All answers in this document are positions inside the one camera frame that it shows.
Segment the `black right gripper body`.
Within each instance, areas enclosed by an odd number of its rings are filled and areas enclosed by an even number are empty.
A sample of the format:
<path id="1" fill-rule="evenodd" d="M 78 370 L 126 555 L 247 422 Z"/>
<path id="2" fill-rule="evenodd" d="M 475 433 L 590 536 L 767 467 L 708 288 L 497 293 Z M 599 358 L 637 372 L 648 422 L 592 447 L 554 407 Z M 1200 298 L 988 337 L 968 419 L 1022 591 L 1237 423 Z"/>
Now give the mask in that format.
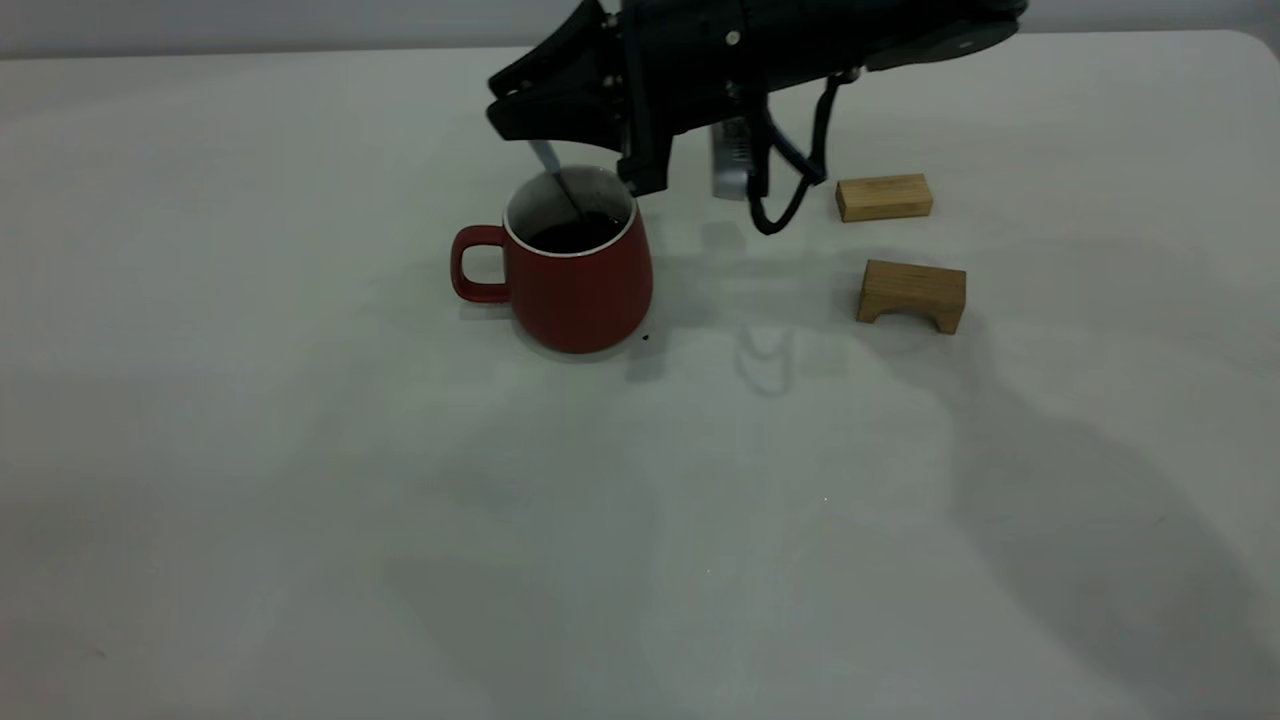
<path id="1" fill-rule="evenodd" d="M 832 72 L 820 37 L 829 28 L 824 9 L 823 1 L 626 1 L 628 96 L 618 173 L 631 191 L 666 190 L 675 138 L 703 127 L 712 132 L 719 197 L 767 195 L 772 152 L 822 183 L 826 164 L 782 135 L 768 104 L 774 91 Z"/>

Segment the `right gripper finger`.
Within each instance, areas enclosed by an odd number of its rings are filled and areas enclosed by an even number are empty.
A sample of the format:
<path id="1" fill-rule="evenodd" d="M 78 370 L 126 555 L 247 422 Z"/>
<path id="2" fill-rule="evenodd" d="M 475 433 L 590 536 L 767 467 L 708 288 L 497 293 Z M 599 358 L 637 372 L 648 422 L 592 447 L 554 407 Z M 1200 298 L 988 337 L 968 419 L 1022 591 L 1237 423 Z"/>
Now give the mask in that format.
<path id="1" fill-rule="evenodd" d="M 488 81 L 495 97 L 618 94 L 627 85 L 622 13 L 581 1 L 547 38 Z"/>
<path id="2" fill-rule="evenodd" d="M 494 101 L 486 119 L 504 141 L 562 141 L 622 152 L 625 87 L 589 79 L 585 85 L 489 82 Z"/>

